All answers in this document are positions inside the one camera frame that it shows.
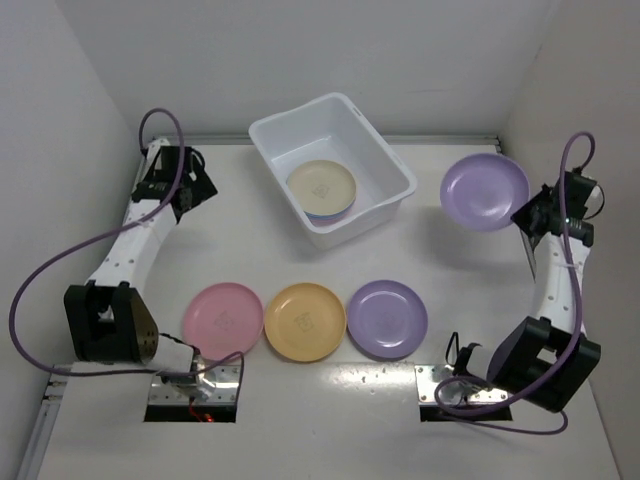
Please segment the light purple plate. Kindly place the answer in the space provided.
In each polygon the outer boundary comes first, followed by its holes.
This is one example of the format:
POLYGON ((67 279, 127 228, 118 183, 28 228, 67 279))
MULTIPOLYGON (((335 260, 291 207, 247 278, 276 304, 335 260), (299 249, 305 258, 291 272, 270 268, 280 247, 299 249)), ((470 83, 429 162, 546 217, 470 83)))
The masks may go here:
POLYGON ((475 153, 457 161, 440 185, 440 203, 456 224, 494 232, 512 224, 512 215, 530 196, 524 170, 498 153, 475 153))

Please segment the cream plate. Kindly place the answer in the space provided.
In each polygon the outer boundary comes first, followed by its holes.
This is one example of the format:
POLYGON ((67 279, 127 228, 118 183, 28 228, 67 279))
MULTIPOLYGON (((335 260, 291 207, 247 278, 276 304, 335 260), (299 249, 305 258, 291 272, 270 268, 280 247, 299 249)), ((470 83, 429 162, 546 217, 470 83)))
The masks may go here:
POLYGON ((357 196, 353 174, 330 160, 312 160, 297 167, 286 182, 306 213, 331 215, 345 209, 357 196))

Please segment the blue plate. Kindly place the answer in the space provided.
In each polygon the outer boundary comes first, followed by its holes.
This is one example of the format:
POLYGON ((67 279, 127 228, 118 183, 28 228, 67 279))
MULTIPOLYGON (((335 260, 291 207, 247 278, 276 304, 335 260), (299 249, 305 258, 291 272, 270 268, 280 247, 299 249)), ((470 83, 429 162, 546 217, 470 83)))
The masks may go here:
POLYGON ((340 212, 334 215, 313 215, 313 214, 310 214, 309 212, 306 212, 305 215, 313 225, 326 226, 326 225, 332 225, 340 221, 342 218, 346 216, 346 213, 340 212))

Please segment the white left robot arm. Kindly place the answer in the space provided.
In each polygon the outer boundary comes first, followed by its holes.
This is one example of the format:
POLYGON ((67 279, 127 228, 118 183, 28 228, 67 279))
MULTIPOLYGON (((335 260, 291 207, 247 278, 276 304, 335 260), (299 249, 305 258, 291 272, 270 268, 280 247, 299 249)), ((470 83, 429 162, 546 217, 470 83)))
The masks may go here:
POLYGON ((190 210, 217 194, 202 154, 185 149, 181 180, 161 206, 177 173, 179 148, 162 146, 129 201, 125 223, 107 257, 83 285, 71 285, 64 307, 74 351, 85 362, 134 364, 154 373, 190 377, 198 350, 159 332, 142 294, 151 267, 170 231, 190 210))

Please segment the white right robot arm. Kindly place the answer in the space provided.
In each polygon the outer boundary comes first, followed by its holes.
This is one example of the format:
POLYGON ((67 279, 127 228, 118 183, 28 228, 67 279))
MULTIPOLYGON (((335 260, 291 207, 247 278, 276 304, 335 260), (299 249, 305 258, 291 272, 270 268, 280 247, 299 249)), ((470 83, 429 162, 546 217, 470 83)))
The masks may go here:
POLYGON ((473 376, 516 394, 540 378, 545 382, 525 399, 549 412, 564 409, 598 364, 601 346, 584 332, 572 346, 574 289, 594 243, 585 219, 597 181, 576 167, 564 176, 566 217, 561 217, 559 184, 544 185, 512 220, 519 227, 534 277, 532 309, 496 347, 471 343, 462 348, 455 377, 473 376))

